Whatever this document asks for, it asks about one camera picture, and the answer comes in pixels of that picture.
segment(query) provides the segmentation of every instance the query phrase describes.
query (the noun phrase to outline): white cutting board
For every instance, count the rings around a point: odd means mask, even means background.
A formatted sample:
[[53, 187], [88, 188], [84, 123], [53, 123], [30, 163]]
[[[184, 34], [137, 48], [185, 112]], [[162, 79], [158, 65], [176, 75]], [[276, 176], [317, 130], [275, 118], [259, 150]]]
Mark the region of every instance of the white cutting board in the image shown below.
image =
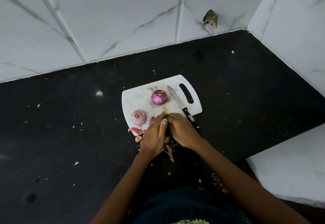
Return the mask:
[[[182, 91], [181, 87], [179, 87], [179, 84], [184, 84], [189, 90], [193, 99], [192, 104], [187, 102], [186, 96]], [[157, 115], [160, 115], [161, 112], [164, 111], [163, 108], [166, 108], [168, 113], [180, 113], [185, 116], [182, 109], [178, 106], [173, 96], [167, 90], [167, 85], [169, 85], [176, 91], [183, 103], [185, 103], [191, 115], [197, 115], [202, 112], [199, 97], [197, 96], [191, 84], [182, 75], [176, 75], [170, 78], [162, 79], [122, 92], [122, 108], [126, 123], [129, 128], [136, 127], [141, 129], [147, 129], [149, 126], [150, 118], [152, 116], [156, 117]], [[164, 90], [167, 93], [168, 101], [163, 105], [155, 105], [151, 101], [151, 94], [157, 89]], [[144, 112], [146, 112], [147, 115], [147, 120], [141, 127], [134, 125], [131, 121], [131, 115], [133, 111], [137, 109], [143, 110]]]

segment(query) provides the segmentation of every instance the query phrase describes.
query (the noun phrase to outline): knife handle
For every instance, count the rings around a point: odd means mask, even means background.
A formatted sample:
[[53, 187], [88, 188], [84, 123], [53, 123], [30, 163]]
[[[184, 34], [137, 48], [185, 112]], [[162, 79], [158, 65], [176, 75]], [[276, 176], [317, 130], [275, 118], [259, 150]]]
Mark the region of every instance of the knife handle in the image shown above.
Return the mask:
[[192, 124], [192, 126], [194, 127], [194, 129], [197, 132], [202, 131], [202, 128], [200, 126], [198, 126], [198, 124], [195, 122], [194, 117], [189, 113], [189, 111], [187, 110], [187, 108], [182, 109], [184, 114], [186, 115], [187, 119], [190, 121], [190, 123]]

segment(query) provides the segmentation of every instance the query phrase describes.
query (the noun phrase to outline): forearm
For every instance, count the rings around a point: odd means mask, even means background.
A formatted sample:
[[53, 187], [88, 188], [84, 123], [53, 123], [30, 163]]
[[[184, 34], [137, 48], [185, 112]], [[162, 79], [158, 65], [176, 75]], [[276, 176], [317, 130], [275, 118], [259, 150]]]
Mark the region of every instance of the forearm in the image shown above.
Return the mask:
[[246, 211], [262, 223], [309, 223], [217, 152], [206, 140], [193, 148]]
[[91, 224], [119, 224], [123, 221], [132, 197], [151, 158], [138, 154], [132, 165], [101, 207]]

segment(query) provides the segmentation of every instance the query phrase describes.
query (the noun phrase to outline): wall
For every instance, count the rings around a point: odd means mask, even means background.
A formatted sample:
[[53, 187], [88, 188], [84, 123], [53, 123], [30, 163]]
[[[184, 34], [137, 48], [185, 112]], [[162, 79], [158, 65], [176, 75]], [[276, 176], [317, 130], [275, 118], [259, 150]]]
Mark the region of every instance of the wall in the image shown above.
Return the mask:
[[243, 29], [260, 1], [0, 0], [0, 82]]
[[[325, 95], [325, 0], [262, 0], [248, 30]], [[291, 201], [323, 201], [325, 125], [247, 159], [262, 185]]]

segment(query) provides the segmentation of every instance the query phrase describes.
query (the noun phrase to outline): knife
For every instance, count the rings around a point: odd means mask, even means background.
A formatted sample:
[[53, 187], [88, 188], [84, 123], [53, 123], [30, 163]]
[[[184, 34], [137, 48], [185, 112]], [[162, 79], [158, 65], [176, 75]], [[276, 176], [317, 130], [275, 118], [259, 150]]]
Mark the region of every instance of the knife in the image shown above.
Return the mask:
[[170, 92], [170, 94], [173, 96], [173, 98], [175, 99], [176, 103], [178, 104], [178, 106], [182, 109], [182, 111], [184, 112], [184, 114], [186, 115], [187, 119], [192, 123], [193, 127], [197, 130], [197, 131], [201, 131], [201, 127], [199, 127], [196, 122], [194, 117], [189, 113], [185, 103], [183, 103], [183, 101], [181, 100], [181, 98], [177, 95], [176, 91], [174, 91], [174, 89], [170, 86], [167, 85], [167, 89]]

